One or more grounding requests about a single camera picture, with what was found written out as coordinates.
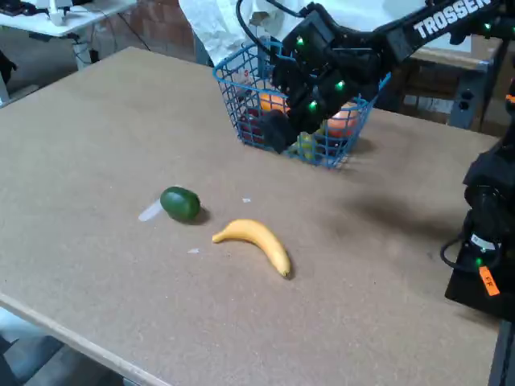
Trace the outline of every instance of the blue wire basket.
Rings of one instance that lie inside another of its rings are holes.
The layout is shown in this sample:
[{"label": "blue wire basket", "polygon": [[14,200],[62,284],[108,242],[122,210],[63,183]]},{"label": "blue wire basket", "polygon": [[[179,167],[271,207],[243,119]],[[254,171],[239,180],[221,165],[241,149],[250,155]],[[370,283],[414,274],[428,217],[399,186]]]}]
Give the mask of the blue wire basket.
[{"label": "blue wire basket", "polygon": [[[265,45],[279,58],[294,60],[282,54],[280,43],[269,41]],[[270,57],[256,44],[243,47],[213,69],[237,136],[247,145],[270,151],[274,150],[265,145],[258,118],[271,109],[288,110],[286,96],[270,83],[273,69]],[[379,84],[380,90],[388,80],[389,75]],[[314,165],[338,166],[356,143],[376,99],[353,98],[316,132],[301,133],[284,154]]]}]

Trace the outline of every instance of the orange label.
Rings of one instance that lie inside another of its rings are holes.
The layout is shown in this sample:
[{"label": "orange label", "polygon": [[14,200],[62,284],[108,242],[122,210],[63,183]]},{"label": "orange label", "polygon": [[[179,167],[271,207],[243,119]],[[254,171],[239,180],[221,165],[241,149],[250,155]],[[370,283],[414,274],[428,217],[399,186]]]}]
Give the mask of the orange label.
[{"label": "orange label", "polygon": [[496,282],[493,280],[490,269],[484,266],[480,267],[480,275],[481,279],[483,279],[484,287],[486,288],[488,295],[495,296],[501,293],[497,288]]}]

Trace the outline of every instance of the banana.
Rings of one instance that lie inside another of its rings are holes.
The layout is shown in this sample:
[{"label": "banana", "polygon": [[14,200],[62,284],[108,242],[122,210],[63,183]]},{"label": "banana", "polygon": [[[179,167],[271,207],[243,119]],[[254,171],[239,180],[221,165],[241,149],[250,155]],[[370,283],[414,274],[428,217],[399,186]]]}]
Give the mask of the banana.
[{"label": "banana", "polygon": [[234,220],[222,232],[214,235],[212,242],[217,244],[227,239],[244,240],[257,245],[282,276],[287,277],[290,273],[291,263],[286,250],[275,234],[259,221]]}]

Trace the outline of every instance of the white desk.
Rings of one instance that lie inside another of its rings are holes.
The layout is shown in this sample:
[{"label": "white desk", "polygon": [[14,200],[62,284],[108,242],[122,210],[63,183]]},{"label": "white desk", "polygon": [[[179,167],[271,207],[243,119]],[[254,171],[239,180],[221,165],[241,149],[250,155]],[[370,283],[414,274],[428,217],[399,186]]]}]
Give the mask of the white desk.
[{"label": "white desk", "polygon": [[[66,14],[62,26],[54,25],[46,14],[35,14],[33,16],[20,14],[14,17],[0,14],[0,26],[17,28],[56,38],[67,36],[70,33],[77,34],[79,39],[78,43],[73,44],[73,51],[76,55],[77,67],[82,69],[91,63],[91,58],[89,57],[90,42],[88,42],[86,37],[86,29],[110,15],[136,6],[137,0],[95,0],[95,2],[83,6],[73,6],[70,12]],[[9,97],[6,86],[0,77],[0,107],[12,102],[13,99],[13,97]]]}]

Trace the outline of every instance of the green avocado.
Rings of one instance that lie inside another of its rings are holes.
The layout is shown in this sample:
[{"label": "green avocado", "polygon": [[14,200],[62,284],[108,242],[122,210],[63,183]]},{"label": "green avocado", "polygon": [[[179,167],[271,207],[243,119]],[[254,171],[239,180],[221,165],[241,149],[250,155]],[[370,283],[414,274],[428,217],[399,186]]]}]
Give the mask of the green avocado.
[{"label": "green avocado", "polygon": [[193,220],[200,212],[198,195],[183,187],[167,188],[159,201],[170,217],[179,221]]}]

